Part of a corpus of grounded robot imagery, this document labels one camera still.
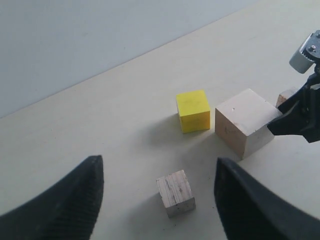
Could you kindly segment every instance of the cube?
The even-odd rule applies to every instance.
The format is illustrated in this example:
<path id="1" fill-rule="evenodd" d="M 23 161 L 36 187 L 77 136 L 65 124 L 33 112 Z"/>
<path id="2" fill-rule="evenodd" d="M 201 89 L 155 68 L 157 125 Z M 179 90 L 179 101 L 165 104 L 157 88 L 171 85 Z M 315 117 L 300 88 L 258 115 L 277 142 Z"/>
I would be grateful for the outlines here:
<path id="1" fill-rule="evenodd" d="M 215 133 L 244 159 L 274 139 L 267 123 L 281 114 L 271 103 L 246 89 L 216 107 Z"/>
<path id="2" fill-rule="evenodd" d="M 196 201 L 184 170 L 160 177 L 156 183 L 169 218 L 196 208 Z"/>
<path id="3" fill-rule="evenodd" d="M 287 99 L 289 99 L 293 94 L 295 94 L 298 91 L 296 87 L 291 87 L 282 93 L 279 94 L 278 99 L 276 101 L 275 107 L 279 107 L 281 104 L 283 104 Z"/>
<path id="4" fill-rule="evenodd" d="M 204 90 L 178 94 L 176 104 L 182 133 L 211 128 L 211 109 Z"/>

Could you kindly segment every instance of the yellow cube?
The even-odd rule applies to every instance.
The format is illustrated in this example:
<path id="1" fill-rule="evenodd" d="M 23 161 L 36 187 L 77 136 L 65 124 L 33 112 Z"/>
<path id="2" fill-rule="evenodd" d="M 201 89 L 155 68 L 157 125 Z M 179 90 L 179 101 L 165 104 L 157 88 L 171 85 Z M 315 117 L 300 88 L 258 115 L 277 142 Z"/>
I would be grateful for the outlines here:
<path id="1" fill-rule="evenodd" d="M 211 111 L 204 90 L 178 94 L 176 104 L 184 134 L 211 128 Z"/>

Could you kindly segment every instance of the small wooden cube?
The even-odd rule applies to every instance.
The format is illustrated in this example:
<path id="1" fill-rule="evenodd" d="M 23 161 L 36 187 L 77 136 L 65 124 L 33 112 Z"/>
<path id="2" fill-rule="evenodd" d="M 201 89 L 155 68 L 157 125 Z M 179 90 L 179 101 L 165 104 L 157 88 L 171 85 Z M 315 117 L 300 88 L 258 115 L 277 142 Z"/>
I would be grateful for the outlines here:
<path id="1" fill-rule="evenodd" d="M 211 128 L 211 110 L 204 90 L 178 94 L 176 104 L 184 134 Z"/>
<path id="2" fill-rule="evenodd" d="M 215 133 L 244 159 L 274 139 L 267 128 L 281 112 L 251 89 L 215 109 Z"/>
<path id="3" fill-rule="evenodd" d="M 275 107 L 279 107 L 281 104 L 283 104 L 288 98 L 290 98 L 293 94 L 295 94 L 298 91 L 296 87 L 291 87 L 282 93 L 279 94 L 278 100 L 276 101 Z"/>
<path id="4" fill-rule="evenodd" d="M 196 201 L 184 170 L 160 177 L 156 183 L 169 218 L 196 208 Z"/>

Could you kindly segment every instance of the white wall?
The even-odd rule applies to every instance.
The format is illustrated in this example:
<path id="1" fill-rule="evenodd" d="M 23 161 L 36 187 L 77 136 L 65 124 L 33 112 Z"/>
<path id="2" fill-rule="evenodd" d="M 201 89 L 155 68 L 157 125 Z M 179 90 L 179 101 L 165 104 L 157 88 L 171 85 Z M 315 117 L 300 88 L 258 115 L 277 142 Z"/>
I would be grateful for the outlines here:
<path id="1" fill-rule="evenodd" d="M 1 0 L 0 118 L 257 1 Z"/>

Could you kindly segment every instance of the table surface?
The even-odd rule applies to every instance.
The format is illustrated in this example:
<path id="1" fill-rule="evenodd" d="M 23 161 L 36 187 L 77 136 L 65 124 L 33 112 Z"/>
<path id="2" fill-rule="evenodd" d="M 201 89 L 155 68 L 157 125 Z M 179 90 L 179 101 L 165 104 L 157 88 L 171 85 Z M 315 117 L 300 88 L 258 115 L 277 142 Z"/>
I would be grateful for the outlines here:
<path id="1" fill-rule="evenodd" d="M 319 8 L 314 0 L 262 0 L 2 118 L 0 214 L 101 154 L 104 198 L 91 239 L 226 239 L 213 196 L 216 160 L 239 159 L 214 129 L 182 134 L 175 96 L 204 89 L 214 110 L 251 88 L 276 104 L 308 77 L 288 62 L 319 27 Z M 319 144 L 278 136 L 239 164 L 320 217 Z M 169 219 L 156 179 L 182 169 L 197 208 Z"/>

